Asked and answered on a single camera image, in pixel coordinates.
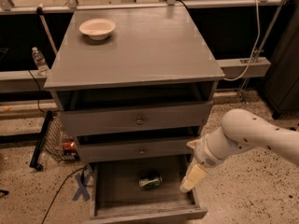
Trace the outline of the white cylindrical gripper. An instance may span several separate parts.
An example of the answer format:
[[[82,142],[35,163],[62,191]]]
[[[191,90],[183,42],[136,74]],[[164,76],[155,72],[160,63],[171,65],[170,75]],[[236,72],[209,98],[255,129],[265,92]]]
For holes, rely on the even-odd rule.
[[[206,168],[214,168],[225,161],[225,158],[218,153],[218,150],[222,150],[224,142],[225,138],[222,134],[211,133],[186,144],[187,147],[194,149],[193,157],[199,164],[189,165],[179,187],[182,192],[192,190],[205,177]]]

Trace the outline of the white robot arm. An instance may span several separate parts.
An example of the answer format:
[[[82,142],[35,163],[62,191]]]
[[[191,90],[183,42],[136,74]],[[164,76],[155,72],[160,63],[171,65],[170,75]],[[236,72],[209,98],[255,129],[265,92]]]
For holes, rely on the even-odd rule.
[[[207,168],[256,147],[268,149],[299,165],[299,132],[272,125],[244,109],[228,111],[216,131],[188,142],[187,146],[193,154],[179,187],[182,192],[189,192],[200,183]]]

